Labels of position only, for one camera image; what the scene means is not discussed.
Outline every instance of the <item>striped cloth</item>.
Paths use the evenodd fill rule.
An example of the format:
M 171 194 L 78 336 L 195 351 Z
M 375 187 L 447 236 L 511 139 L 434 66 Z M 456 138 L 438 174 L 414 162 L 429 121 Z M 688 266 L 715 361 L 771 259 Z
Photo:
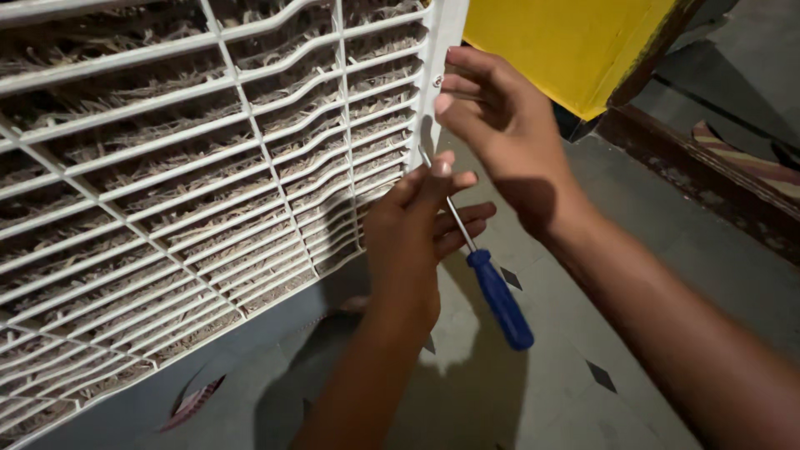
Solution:
M 800 172 L 740 151 L 719 138 L 705 120 L 692 128 L 692 137 L 728 163 L 754 175 L 784 195 L 800 202 Z

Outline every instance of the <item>hand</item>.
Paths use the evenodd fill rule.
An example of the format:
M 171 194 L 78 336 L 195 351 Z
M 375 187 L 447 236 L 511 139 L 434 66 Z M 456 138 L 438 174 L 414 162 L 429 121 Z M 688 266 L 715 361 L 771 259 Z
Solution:
M 427 333 L 439 316 L 436 266 L 466 241 L 449 212 L 437 215 L 445 197 L 473 186 L 473 172 L 453 175 L 455 156 L 445 151 L 429 170 L 420 166 L 403 177 L 364 220 L 366 253 L 372 275 L 368 311 L 387 314 Z M 492 203 L 459 209 L 475 237 L 497 212 Z
M 436 120 L 470 146 L 531 234 L 589 203 L 566 161 L 550 100 L 505 59 L 451 47 Z

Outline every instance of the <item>blue screwdriver handle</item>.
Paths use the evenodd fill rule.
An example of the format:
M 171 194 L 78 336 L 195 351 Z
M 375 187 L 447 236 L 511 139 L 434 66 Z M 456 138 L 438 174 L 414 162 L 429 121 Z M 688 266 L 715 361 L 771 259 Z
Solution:
M 526 350 L 534 344 L 534 334 L 530 332 L 525 316 L 519 311 L 519 305 L 511 296 L 506 281 L 494 270 L 490 259 L 489 251 L 481 248 L 470 253 L 466 257 L 466 263 L 475 270 L 483 297 L 500 324 L 508 344 L 514 350 Z

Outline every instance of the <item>screwdriver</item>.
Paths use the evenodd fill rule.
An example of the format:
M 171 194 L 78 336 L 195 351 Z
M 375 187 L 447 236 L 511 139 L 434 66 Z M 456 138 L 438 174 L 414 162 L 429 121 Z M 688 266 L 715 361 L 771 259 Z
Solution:
M 425 165 L 430 167 L 430 158 L 422 147 L 419 147 L 419 152 L 422 153 L 422 160 Z M 534 334 L 530 331 L 525 316 L 519 310 L 514 297 L 511 296 L 511 291 L 506 285 L 506 281 L 500 278 L 500 275 L 494 270 L 491 264 L 491 254 L 485 248 L 478 248 L 475 242 L 466 232 L 464 222 L 458 217 L 453 205 L 453 200 L 447 197 L 447 206 L 450 213 L 455 218 L 458 228 L 464 234 L 466 245 L 470 248 L 470 254 L 466 257 L 466 263 L 475 270 L 475 276 L 478 277 L 478 284 L 481 286 L 483 298 L 489 304 L 492 310 L 494 319 L 500 324 L 502 334 L 506 337 L 506 342 L 514 350 L 521 351 L 530 348 L 534 344 Z

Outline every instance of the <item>forearm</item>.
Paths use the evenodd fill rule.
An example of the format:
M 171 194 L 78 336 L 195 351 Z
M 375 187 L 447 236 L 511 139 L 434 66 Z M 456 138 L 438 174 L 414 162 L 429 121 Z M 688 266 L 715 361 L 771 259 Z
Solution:
M 544 244 L 707 439 L 722 448 L 800 446 L 796 368 L 593 207 L 554 225 Z
M 430 332 L 423 323 L 368 311 L 292 448 L 380 448 Z

